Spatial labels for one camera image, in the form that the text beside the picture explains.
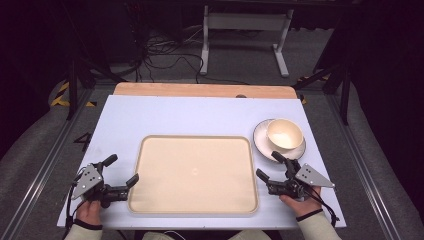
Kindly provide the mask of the yellow black floor tape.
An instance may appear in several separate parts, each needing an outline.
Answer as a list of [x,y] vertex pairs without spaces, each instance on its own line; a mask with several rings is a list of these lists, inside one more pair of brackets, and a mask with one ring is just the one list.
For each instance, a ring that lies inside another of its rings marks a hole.
[[63,96],[64,96],[65,92],[68,89],[69,89],[69,82],[68,81],[64,81],[62,83],[61,87],[59,88],[57,94],[53,98],[53,100],[51,102],[51,106],[65,106],[65,107],[69,107],[70,106],[70,102],[68,100],[64,100],[63,99]]

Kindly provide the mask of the white round plate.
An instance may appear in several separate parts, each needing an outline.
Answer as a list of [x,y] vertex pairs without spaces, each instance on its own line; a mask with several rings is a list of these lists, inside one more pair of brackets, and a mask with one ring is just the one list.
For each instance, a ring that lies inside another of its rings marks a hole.
[[270,122],[271,119],[264,120],[260,122],[254,129],[253,140],[258,151],[271,161],[275,161],[275,159],[271,156],[273,151],[279,152],[287,159],[300,159],[305,153],[306,141],[303,141],[303,143],[295,149],[286,150],[278,148],[277,146],[273,145],[266,136],[267,126]]

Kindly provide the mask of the black tripod stand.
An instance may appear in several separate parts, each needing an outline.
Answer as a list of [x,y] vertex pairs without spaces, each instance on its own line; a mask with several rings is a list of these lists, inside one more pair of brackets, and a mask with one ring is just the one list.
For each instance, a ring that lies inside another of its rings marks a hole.
[[351,84],[349,67],[351,65],[351,59],[352,54],[345,53],[332,66],[325,68],[307,78],[302,78],[292,86],[293,89],[300,90],[318,81],[322,77],[329,76],[328,80],[322,87],[322,91],[324,94],[334,95],[336,90],[341,88],[339,115],[345,125],[348,124],[347,112]]
[[105,77],[113,80],[116,83],[124,82],[124,79],[105,67],[101,67],[92,60],[92,57],[84,46],[84,41],[80,38],[77,28],[69,14],[66,6],[67,0],[58,0],[59,9],[63,11],[63,23],[61,30],[64,31],[64,44],[66,45],[65,50],[69,54],[69,91],[70,91],[70,106],[67,119],[72,120],[76,115],[78,105],[78,82],[81,82],[85,89],[92,89],[96,81],[93,74],[90,72],[94,69],[104,75]]

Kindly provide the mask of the person's left hand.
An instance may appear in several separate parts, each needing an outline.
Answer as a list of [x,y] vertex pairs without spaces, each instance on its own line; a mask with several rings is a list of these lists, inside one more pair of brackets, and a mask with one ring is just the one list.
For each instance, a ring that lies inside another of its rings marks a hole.
[[100,210],[99,201],[86,201],[78,208],[76,218],[90,225],[100,225]]

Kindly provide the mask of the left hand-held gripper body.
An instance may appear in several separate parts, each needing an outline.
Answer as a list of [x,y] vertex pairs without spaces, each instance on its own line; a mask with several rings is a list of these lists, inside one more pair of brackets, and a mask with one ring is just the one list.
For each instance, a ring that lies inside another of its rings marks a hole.
[[108,208],[112,202],[126,201],[129,187],[112,187],[104,182],[103,163],[88,164],[77,175],[71,199],[80,198],[83,201],[99,201],[102,208]]

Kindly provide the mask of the aluminium floor rail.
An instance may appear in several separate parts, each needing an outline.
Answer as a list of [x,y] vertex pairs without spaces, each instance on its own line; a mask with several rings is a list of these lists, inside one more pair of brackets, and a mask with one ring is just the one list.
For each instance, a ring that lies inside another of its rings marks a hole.
[[378,190],[370,171],[368,170],[365,159],[362,152],[359,149],[359,145],[354,138],[352,131],[348,125],[346,125],[340,116],[340,107],[338,105],[337,98],[333,95],[325,96],[329,108],[335,117],[340,131],[347,142],[348,148],[353,157],[353,164],[359,179],[364,187],[367,198],[371,204],[371,207],[376,215],[379,225],[385,235],[386,240],[401,240],[400,235],[394,222],[388,212],[386,204],[384,203],[380,191]]
[[82,158],[70,137],[83,113],[67,120],[66,107],[49,108],[0,160],[0,240],[62,238],[57,221]]

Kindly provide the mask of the person's right hand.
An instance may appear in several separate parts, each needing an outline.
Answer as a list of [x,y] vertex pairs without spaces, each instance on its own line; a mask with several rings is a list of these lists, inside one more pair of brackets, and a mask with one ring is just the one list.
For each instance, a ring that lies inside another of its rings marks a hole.
[[297,218],[322,209],[322,204],[312,197],[305,198],[303,201],[298,201],[290,196],[280,195],[279,199],[294,212]]

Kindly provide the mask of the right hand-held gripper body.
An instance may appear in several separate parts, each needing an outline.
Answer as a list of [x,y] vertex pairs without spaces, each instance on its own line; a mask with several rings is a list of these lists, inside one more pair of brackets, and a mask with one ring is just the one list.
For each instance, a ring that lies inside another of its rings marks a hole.
[[287,195],[291,198],[302,198],[309,187],[334,188],[335,184],[315,170],[311,165],[300,166],[296,160],[285,160],[286,180],[284,182],[267,179],[270,195]]

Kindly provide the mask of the white metal stand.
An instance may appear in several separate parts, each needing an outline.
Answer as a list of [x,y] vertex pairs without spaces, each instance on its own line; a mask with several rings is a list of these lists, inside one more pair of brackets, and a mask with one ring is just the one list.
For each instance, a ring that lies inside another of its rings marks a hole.
[[208,6],[203,13],[203,45],[201,51],[200,74],[208,73],[209,31],[210,30],[252,30],[279,31],[280,38],[272,45],[272,50],[282,77],[288,77],[289,71],[282,53],[289,31],[294,10],[283,14],[251,14],[211,12]]

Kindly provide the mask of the cream bowl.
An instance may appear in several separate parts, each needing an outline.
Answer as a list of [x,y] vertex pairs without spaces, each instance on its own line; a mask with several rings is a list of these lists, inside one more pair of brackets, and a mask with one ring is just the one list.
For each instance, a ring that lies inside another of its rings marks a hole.
[[304,136],[301,128],[287,119],[273,119],[266,128],[266,137],[276,147],[292,150],[299,147]]

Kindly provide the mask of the beige rectangular tray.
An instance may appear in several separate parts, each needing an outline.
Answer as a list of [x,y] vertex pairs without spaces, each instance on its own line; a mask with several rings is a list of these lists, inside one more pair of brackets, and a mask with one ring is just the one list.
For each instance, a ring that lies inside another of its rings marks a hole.
[[143,139],[129,209],[138,214],[250,214],[258,208],[251,144],[241,136]]

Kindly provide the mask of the wooden table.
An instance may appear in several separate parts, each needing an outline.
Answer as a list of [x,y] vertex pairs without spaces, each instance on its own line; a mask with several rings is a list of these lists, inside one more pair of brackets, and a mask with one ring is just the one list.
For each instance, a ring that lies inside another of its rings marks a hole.
[[290,86],[130,83],[116,85],[114,95],[296,99]]

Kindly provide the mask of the person's legs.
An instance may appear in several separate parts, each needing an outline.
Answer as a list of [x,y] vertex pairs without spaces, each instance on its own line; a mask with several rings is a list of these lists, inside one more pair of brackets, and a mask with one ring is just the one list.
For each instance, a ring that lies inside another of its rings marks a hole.
[[242,231],[137,231],[135,240],[271,240],[262,230]]

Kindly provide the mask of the white table mat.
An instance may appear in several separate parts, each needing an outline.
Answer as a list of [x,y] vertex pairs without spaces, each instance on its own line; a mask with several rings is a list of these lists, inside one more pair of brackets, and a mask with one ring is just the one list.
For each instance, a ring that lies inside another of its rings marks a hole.
[[[320,173],[326,171],[301,102],[297,99],[209,98],[209,97],[108,97],[84,164],[102,161],[112,154],[118,159],[106,168],[110,185],[121,185],[136,171],[144,138],[160,136],[241,136],[249,140],[254,174],[261,169],[271,178],[284,180],[285,167],[263,156],[253,140],[255,127],[267,119],[284,118],[295,122],[304,134],[306,150],[300,163]],[[128,200],[115,202],[102,213],[107,229],[122,230],[212,230],[267,229],[296,227],[293,212],[269,195],[255,174],[258,208],[250,214],[138,214]]]

